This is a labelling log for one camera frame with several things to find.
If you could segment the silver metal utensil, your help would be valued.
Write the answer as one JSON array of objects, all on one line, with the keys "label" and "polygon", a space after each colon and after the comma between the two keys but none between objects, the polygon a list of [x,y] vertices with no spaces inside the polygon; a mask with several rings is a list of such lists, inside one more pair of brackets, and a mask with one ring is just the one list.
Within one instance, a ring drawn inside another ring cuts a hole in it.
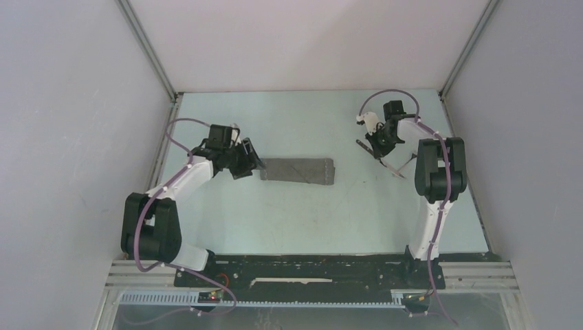
[{"label": "silver metal utensil", "polygon": [[[374,156],[373,150],[369,146],[365,145],[365,143],[363,143],[361,140],[357,139],[355,142],[358,146],[363,148],[368,154]],[[397,170],[396,168],[391,166],[389,163],[385,162],[383,159],[375,159],[375,160],[377,160],[383,167],[387,168],[392,173],[392,175],[394,177],[405,179],[405,177],[400,173],[399,170]]]}]

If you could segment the grey cloth napkin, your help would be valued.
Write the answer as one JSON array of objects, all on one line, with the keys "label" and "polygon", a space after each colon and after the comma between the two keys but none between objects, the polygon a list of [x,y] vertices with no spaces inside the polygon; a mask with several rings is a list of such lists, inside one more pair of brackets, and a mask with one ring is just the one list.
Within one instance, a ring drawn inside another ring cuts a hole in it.
[{"label": "grey cloth napkin", "polygon": [[263,181],[332,186],[336,168],[331,158],[265,158],[259,172]]}]

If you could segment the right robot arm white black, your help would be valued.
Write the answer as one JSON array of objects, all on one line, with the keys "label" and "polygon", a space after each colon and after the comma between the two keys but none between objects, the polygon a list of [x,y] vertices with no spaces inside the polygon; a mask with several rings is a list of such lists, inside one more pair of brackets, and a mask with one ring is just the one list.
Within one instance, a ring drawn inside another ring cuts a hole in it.
[{"label": "right robot arm white black", "polygon": [[381,122],[376,113],[366,112],[356,121],[365,126],[365,138],[377,160],[398,144],[414,148],[414,184],[421,206],[408,252],[420,261],[437,258],[446,217],[468,185],[465,142],[459,137],[441,136],[414,115],[391,115]]}]

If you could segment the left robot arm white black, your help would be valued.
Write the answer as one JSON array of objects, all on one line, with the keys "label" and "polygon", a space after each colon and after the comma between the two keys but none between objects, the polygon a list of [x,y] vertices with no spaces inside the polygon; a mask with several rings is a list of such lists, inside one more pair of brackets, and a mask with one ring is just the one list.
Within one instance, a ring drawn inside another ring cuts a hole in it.
[{"label": "left robot arm white black", "polygon": [[216,281],[217,267],[210,250],[183,240],[178,206],[224,169],[233,179],[249,177],[263,163],[250,138],[219,145],[208,140],[187,152],[186,163],[166,183],[125,201],[120,247],[131,258],[191,269],[201,286]]}]

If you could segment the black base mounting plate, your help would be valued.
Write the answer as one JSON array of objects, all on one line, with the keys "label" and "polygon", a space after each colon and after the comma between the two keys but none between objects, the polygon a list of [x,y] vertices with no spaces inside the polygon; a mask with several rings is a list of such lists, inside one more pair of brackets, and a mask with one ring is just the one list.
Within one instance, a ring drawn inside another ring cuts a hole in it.
[{"label": "black base mounting plate", "polygon": [[218,254],[202,275],[225,285],[240,303],[389,303],[398,290],[446,286],[437,262],[405,254]]}]

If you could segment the aluminium frame rail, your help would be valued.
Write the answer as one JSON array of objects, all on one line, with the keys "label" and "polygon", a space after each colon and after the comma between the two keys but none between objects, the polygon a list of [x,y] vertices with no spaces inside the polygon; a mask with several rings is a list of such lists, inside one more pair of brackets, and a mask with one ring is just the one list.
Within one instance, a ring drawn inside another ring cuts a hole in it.
[{"label": "aluminium frame rail", "polygon": [[[516,293],[518,281],[508,262],[440,262],[434,279],[419,271],[407,279],[393,262],[256,262],[221,261],[213,279],[231,290],[265,284],[360,284],[364,291],[425,292],[434,283],[445,293]],[[141,272],[131,261],[113,262],[108,289],[203,288],[212,285],[169,266]]]}]

